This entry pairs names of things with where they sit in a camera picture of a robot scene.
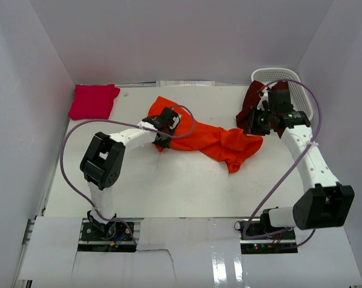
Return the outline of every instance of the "orange cloth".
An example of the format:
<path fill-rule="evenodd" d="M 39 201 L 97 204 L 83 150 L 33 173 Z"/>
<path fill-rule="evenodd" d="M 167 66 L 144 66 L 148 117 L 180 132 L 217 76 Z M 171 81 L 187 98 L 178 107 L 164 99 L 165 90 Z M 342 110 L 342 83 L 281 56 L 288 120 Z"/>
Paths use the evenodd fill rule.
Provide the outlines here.
<path fill-rule="evenodd" d="M 163 108 L 173 107 L 177 104 L 161 96 L 151 106 L 148 116 L 161 114 Z M 192 117 L 180 107 L 174 110 L 182 115 L 175 135 L 183 135 L 190 131 Z M 248 136 L 243 134 L 242 129 L 230 129 L 226 131 L 221 127 L 214 127 L 196 121 L 195 129 L 191 135 L 172 139 L 170 148 L 179 151 L 199 150 L 205 155 L 221 162 L 225 161 L 229 173 L 237 172 L 241 164 L 251 157 L 262 145 L 261 136 Z"/>

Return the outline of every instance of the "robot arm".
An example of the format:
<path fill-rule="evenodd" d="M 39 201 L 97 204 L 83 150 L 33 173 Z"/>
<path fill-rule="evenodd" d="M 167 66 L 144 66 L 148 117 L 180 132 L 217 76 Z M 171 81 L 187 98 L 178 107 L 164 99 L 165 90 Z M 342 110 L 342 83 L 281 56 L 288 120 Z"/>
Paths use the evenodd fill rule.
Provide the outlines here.
<path fill-rule="evenodd" d="M 245 133 L 266 135 L 271 130 L 277 132 L 294 160 L 310 143 L 310 121 L 304 112 L 293 109 L 289 90 L 270 91 L 262 97 L 258 107 L 252 107 Z M 264 211 L 268 216 L 263 219 L 270 221 L 266 225 L 298 227 L 301 230 L 342 226 L 354 198 L 352 187 L 340 184 L 315 143 L 297 168 L 304 195 L 293 207 Z"/>
<path fill-rule="evenodd" d="M 138 126 L 174 135 L 181 115 L 165 107 L 158 116 L 147 117 Z M 168 148 L 171 138 L 144 129 L 132 128 L 110 135 L 98 132 L 94 135 L 83 157 L 80 169 L 91 192 L 91 200 L 103 217 L 115 218 L 112 186 L 121 173 L 124 154 L 146 143 Z M 98 234 L 108 238 L 115 223 L 104 221 L 93 210 L 88 219 Z"/>

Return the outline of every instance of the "fabric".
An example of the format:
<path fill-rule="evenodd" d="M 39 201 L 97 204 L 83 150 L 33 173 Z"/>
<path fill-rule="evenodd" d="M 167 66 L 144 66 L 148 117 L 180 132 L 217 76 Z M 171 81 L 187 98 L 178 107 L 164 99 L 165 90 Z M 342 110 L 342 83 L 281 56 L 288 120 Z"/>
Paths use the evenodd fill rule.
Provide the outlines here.
<path fill-rule="evenodd" d="M 158 97 L 151 106 L 148 116 L 159 115 L 163 108 L 176 105 L 173 101 Z M 192 117 L 183 108 L 176 107 L 174 110 L 182 115 L 175 135 L 186 134 L 192 127 Z M 201 151 L 212 159 L 226 162 L 229 173 L 234 173 L 240 169 L 246 159 L 259 150 L 262 141 L 261 136 L 245 135 L 241 129 L 234 128 L 227 131 L 221 127 L 196 121 L 192 134 L 184 138 L 172 139 L 170 148 L 179 151 Z"/>
<path fill-rule="evenodd" d="M 68 116 L 72 120 L 109 119 L 114 105 L 114 98 L 120 89 L 110 85 L 76 85 L 74 101 Z"/>
<path fill-rule="evenodd" d="M 236 116 L 237 127 L 240 129 L 245 129 L 249 121 L 250 110 L 253 106 L 258 105 L 261 100 L 258 91 L 263 87 L 263 84 L 258 81 L 252 81 L 250 84 L 245 99 L 242 105 L 242 111 Z M 287 82 L 277 82 L 270 90 L 284 90 L 289 89 L 289 84 Z"/>

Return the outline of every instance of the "white wall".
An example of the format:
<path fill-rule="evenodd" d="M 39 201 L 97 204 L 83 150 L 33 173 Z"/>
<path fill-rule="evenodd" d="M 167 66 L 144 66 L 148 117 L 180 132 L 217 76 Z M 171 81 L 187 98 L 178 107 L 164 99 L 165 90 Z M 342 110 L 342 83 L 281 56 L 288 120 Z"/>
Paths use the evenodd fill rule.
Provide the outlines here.
<path fill-rule="evenodd" d="M 324 111 L 321 151 L 356 193 L 345 230 L 362 277 L 362 1 L 334 1 L 298 74 Z"/>
<path fill-rule="evenodd" d="M 0 288 L 10 287 L 73 83 L 28 0 L 0 0 Z"/>
<path fill-rule="evenodd" d="M 30 0 L 75 83 L 296 68 L 333 0 Z"/>

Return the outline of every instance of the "white basket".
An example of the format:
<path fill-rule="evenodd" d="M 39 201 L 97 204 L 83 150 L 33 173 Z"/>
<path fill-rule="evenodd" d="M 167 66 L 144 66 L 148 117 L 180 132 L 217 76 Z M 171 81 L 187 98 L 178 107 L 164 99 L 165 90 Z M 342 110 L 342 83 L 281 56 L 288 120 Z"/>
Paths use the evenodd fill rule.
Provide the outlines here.
<path fill-rule="evenodd" d="M 261 68 L 252 73 L 252 81 L 256 80 L 262 84 L 267 84 L 278 79 L 301 81 L 294 71 L 285 68 Z M 308 119 L 311 120 L 313 118 L 313 109 L 307 98 L 305 89 L 296 83 L 289 82 L 289 90 L 294 109 L 305 112 Z"/>

